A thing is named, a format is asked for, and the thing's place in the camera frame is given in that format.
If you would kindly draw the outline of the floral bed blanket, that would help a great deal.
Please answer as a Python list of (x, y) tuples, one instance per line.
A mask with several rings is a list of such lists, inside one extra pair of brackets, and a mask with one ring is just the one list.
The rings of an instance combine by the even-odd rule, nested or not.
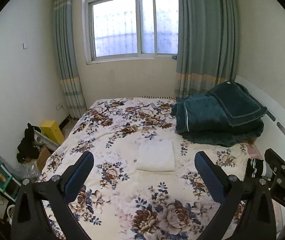
[(243, 178), (246, 144), (194, 144), (175, 132), (172, 99), (95, 102), (48, 158), (40, 181), (86, 151), (94, 167), (69, 208), (92, 239), (197, 239), (219, 208), (194, 167), (204, 151), (225, 173)]

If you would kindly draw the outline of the white framed window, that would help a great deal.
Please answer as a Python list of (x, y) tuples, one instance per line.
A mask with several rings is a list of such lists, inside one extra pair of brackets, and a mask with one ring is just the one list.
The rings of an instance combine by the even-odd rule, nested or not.
[(82, 0), (88, 63), (176, 57), (178, 0)]

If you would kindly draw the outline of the grey metal stand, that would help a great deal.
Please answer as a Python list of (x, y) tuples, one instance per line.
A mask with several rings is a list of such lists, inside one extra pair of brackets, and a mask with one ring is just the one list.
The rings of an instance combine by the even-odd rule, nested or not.
[(50, 140), (48, 137), (36, 130), (34, 130), (34, 143), (39, 146), (46, 146), (46, 148), (53, 152), (59, 148), (59, 144)]

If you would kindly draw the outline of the dark green folded quilt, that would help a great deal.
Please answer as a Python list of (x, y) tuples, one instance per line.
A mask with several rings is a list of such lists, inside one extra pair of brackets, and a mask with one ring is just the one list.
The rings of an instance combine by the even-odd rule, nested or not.
[(204, 94), (177, 98), (171, 106), (175, 131), (196, 144), (231, 147), (261, 136), (267, 107), (235, 81), (226, 81)]

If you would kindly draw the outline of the right green striped curtain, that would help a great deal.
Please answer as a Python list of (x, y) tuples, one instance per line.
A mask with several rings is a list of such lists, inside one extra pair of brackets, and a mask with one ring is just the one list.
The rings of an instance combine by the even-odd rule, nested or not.
[(235, 79), (238, 48), (236, 0), (179, 0), (175, 96)]

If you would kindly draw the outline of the green striped curtain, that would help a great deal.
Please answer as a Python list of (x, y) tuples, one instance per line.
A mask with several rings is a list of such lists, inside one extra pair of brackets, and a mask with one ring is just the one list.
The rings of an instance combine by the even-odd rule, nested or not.
[(179, 0), (175, 96), (235, 79), (238, 48), (236, 0)]
[(53, 35), (57, 72), (72, 118), (81, 118), (87, 106), (76, 63), (73, 36), (73, 0), (54, 0)]

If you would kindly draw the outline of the black cloth on stand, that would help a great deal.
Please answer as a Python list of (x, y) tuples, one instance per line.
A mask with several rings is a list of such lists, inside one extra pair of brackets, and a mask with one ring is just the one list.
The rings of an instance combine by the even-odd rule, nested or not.
[(23, 164), (30, 159), (38, 159), (40, 155), (40, 147), (35, 145), (35, 131), (41, 133), (41, 129), (28, 123), (28, 127), (24, 130), (24, 138), (18, 145), (17, 161)]

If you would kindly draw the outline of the white small garment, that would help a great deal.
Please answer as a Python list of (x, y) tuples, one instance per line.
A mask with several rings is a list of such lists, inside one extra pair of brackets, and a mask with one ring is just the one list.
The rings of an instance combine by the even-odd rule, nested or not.
[(148, 172), (174, 172), (175, 155), (172, 141), (143, 141), (138, 150), (137, 170)]

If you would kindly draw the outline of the wall socket plate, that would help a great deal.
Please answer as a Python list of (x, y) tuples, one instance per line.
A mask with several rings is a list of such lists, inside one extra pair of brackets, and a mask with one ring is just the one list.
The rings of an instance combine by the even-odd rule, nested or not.
[(59, 111), (61, 108), (63, 108), (62, 103), (58, 103), (58, 104), (56, 105), (56, 110)]

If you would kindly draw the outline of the black and white socks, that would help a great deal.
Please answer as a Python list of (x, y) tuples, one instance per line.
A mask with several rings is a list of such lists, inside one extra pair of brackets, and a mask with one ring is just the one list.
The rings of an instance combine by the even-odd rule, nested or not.
[(273, 171), (264, 160), (253, 158), (247, 160), (245, 176), (248, 178), (264, 178), (271, 180)]

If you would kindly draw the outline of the left green striped curtain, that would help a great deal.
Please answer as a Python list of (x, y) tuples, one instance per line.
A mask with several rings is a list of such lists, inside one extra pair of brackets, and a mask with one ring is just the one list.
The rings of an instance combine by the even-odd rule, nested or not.
[(76, 63), (73, 36), (73, 0), (54, 0), (53, 35), (57, 72), (72, 118), (81, 118), (87, 106)]

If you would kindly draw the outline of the white headboard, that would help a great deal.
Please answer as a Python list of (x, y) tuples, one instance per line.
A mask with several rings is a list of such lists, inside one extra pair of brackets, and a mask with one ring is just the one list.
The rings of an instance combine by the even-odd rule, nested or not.
[(268, 110), (262, 117), (264, 130), (255, 140), (255, 146), (262, 155), (265, 150), (272, 148), (285, 161), (285, 109), (263, 90), (239, 75), (236, 76), (236, 82), (243, 85)]

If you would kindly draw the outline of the brown cardboard box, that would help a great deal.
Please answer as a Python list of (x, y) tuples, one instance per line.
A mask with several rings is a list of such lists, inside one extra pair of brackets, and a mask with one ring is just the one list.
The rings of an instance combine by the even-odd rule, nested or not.
[(38, 159), (36, 160), (37, 168), (40, 172), (44, 169), (47, 159), (51, 156), (50, 151), (46, 148), (46, 146), (41, 147), (40, 154)]

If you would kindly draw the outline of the yellow box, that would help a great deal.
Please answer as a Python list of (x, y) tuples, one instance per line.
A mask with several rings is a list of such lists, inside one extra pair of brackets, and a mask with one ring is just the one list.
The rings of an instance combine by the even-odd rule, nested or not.
[(42, 133), (53, 142), (61, 145), (64, 142), (64, 136), (58, 124), (54, 120), (45, 120), (40, 125)]

